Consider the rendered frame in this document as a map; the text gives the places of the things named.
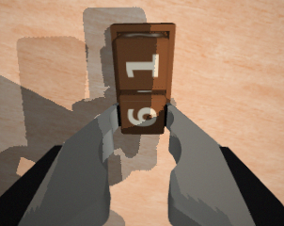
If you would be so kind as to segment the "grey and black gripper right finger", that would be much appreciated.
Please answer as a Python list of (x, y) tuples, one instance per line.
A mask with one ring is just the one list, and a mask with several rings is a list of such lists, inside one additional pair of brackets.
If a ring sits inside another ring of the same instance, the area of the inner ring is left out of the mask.
[(284, 205), (229, 147), (171, 103), (164, 126), (176, 162), (167, 197), (172, 226), (284, 226)]

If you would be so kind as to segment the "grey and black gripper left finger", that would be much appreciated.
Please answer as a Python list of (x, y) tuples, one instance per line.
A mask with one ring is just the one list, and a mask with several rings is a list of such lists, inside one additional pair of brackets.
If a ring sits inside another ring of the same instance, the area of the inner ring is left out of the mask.
[(118, 103), (55, 145), (0, 197), (0, 226), (103, 226)]

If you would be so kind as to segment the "brown cube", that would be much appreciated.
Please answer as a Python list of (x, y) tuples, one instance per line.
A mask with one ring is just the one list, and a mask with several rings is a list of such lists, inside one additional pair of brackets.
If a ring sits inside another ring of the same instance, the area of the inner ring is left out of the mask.
[(118, 105), (123, 135), (162, 135), (165, 132), (164, 90), (121, 90)]
[(166, 90), (170, 40), (164, 32), (122, 33), (115, 41), (119, 90)]

